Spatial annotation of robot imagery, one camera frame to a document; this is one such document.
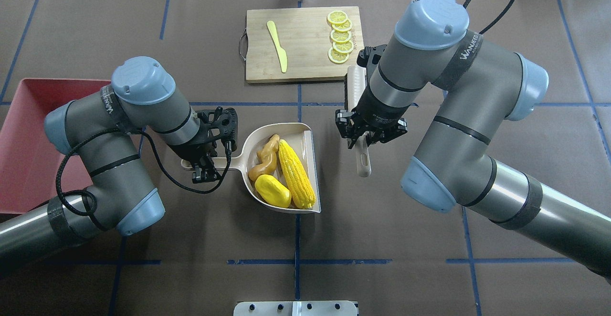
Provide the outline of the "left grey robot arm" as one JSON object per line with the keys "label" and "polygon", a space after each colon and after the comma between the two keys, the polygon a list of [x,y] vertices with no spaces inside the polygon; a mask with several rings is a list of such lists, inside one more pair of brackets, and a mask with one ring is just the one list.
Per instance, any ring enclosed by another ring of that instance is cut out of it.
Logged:
{"label": "left grey robot arm", "polygon": [[214,162],[217,142],[231,163],[238,116],[234,108],[194,111],[157,60],[126,60],[96,94],[68,102],[44,119],[44,131],[64,155],[55,196],[1,225],[1,277],[116,229],[130,236],[165,214],[132,135],[144,136],[161,163],[150,133],[157,133],[194,169],[193,183],[219,186],[226,172]]}

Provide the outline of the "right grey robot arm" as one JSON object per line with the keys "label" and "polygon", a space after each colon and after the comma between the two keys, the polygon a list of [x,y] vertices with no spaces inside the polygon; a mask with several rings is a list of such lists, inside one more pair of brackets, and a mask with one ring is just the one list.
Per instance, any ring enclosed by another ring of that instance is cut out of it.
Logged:
{"label": "right grey robot arm", "polygon": [[426,207],[462,205],[610,279],[609,217],[486,154],[504,120],[526,118],[548,89],[548,73],[520,53],[471,31],[456,0],[412,0],[388,44],[360,51],[365,88],[335,113],[353,148],[407,132],[403,115],[426,84],[447,92],[400,185]]}

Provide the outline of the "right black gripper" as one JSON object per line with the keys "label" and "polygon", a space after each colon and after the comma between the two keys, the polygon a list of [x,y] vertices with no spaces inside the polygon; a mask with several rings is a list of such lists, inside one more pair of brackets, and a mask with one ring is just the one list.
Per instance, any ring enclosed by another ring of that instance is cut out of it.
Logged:
{"label": "right black gripper", "polygon": [[357,112],[338,109],[335,111],[335,124],[341,138],[348,142],[351,150],[360,138],[365,139],[365,145],[371,146],[375,143],[387,143],[408,132],[408,125],[404,118],[398,119],[390,127],[379,127],[367,123]]}

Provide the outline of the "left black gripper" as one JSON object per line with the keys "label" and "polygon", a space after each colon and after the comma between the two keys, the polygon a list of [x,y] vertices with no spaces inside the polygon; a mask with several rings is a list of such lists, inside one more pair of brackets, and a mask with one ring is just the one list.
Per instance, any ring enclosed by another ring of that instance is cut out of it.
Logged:
{"label": "left black gripper", "polygon": [[226,157],[236,149],[238,115],[234,108],[216,107],[216,109],[196,112],[187,123],[186,142],[170,144],[170,148],[182,159],[192,162],[192,183],[216,182],[222,179],[212,157],[217,157],[218,142]]}

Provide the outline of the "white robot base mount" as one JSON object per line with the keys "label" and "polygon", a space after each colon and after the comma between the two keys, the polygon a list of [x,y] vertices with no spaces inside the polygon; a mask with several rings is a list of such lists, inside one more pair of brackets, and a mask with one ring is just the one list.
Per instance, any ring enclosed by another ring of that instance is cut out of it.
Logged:
{"label": "white robot base mount", "polygon": [[234,316],[358,316],[358,303],[348,300],[245,301]]}

